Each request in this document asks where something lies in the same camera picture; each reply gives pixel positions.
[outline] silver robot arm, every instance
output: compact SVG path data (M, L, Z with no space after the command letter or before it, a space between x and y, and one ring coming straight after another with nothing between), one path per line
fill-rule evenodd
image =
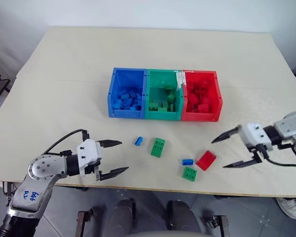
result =
M51 198L53 186L59 179L93 172L96 180L104 180L115 177L128 168L114 169L102 174L99 170L101 147L111 147L121 142L94 141L88 135L83 139L83 143L77 147L76 155L72 155L71 151L59 155L45 152L30 162L25 179L15 192L0 227L0 237L33 236Z
M296 112L286 115L282 120L272 126L262 127L259 123L249 122L222 133L212 143L223 141L231 135L238 133L247 149L253 153L253 159L247 162L238 161L224 167L241 168L252 164L261 163L260 156L272 164L296 167L296 164L281 164L269 159L268 152L273 146L278 149L292 149L296 155Z

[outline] blue lego brick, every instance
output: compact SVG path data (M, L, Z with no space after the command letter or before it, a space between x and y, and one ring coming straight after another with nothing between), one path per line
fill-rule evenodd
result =
M114 68L108 94L109 117L144 119L146 80L146 69Z
M194 161L192 159L182 160L182 165L193 165Z
M144 140L143 137L139 137L137 138L136 142L135 142L135 146L140 146L140 144L142 143L142 141Z

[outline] table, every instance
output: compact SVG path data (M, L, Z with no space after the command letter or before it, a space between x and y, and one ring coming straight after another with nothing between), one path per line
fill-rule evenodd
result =
M107 92L113 67L217 71L223 107L219 122L109 118ZM296 111L296 79L270 34L187 30L53 27L17 75L0 109L0 180L23 180L29 162L68 132L84 128L92 139L123 142L104 149L100 169L129 166L117 178L94 175L58 185L119 187L203 194L296 197L296 168L266 161L241 169L222 166L250 160L237 136L211 144L237 124L271 125ZM134 146L138 136L141 146ZM161 158L149 153L166 140ZM74 150L75 136L58 151ZM181 160L217 155L195 182L183 179ZM277 162L296 163L291 151L273 151Z

